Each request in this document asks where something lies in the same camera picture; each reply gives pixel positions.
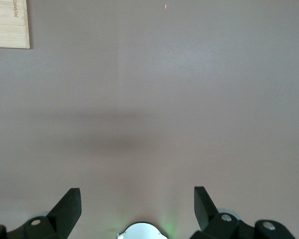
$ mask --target wooden board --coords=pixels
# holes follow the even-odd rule
[[[26,0],[0,0],[0,47],[30,48]]]

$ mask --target gray wall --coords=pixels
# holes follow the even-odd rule
[[[299,0],[28,1],[0,49],[0,223],[80,187],[70,238],[198,229],[193,188],[299,239]]]

